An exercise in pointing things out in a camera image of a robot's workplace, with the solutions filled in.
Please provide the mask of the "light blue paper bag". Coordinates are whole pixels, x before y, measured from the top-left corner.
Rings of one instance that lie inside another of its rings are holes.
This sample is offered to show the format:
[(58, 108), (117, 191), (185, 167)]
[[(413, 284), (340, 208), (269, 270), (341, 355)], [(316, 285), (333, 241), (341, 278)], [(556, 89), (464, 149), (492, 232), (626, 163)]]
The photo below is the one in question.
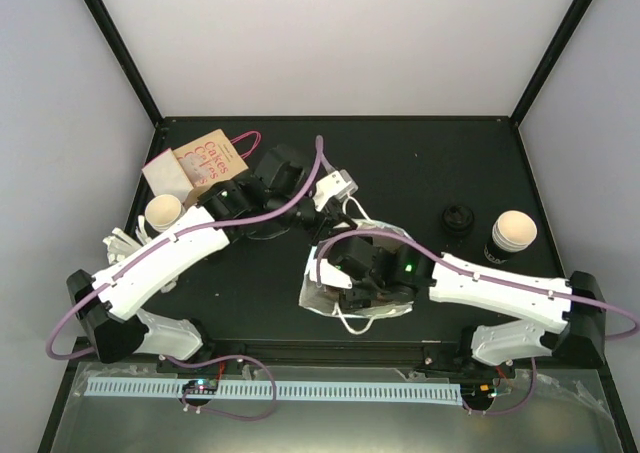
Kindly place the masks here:
[[(434, 263), (403, 241), (410, 237), (405, 230), (370, 217), (353, 197), (347, 198), (343, 207), (350, 204), (358, 209), (354, 219), (358, 231), (380, 230), (393, 236), (349, 237), (335, 243), (323, 256), (318, 253), (324, 244), (314, 246), (305, 267), (298, 305), (317, 315), (340, 320), (349, 334), (359, 336), (367, 333), (377, 320), (410, 313), (418, 294), (429, 286)], [(344, 289), (319, 285), (313, 280), (312, 270), (316, 261), (322, 259), (327, 259), (353, 281), (370, 277), (390, 287), (392, 301), (376, 307), (342, 311), (338, 297)]]

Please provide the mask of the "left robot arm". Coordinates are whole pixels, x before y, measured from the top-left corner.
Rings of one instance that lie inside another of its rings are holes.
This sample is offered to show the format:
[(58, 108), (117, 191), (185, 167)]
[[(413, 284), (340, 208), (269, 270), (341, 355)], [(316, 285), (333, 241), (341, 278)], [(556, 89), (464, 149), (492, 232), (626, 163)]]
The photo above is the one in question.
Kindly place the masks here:
[(144, 311), (147, 301), (200, 260), (264, 226), (300, 228), (312, 240), (350, 220), (342, 210), (357, 185), (346, 170), (327, 167), (323, 147), (312, 165), (279, 145), (255, 170), (214, 184), (165, 232), (124, 259), (89, 274), (78, 270), (66, 284), (73, 315), (106, 364), (133, 354), (188, 361), (206, 347), (196, 321), (175, 320)]

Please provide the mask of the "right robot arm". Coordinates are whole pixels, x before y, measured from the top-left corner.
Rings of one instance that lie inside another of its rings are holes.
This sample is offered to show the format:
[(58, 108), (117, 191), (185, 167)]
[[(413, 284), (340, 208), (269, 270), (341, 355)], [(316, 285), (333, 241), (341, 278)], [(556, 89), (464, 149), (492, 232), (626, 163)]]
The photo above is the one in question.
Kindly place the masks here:
[(382, 230), (336, 235), (319, 248), (317, 258), (384, 297), (425, 288), (433, 302), (511, 317), (509, 323), (473, 329), (462, 352), (478, 363), (553, 357), (597, 369), (606, 362), (604, 298), (589, 273), (576, 271), (567, 279), (513, 274), (450, 254), (438, 256), (404, 235)]

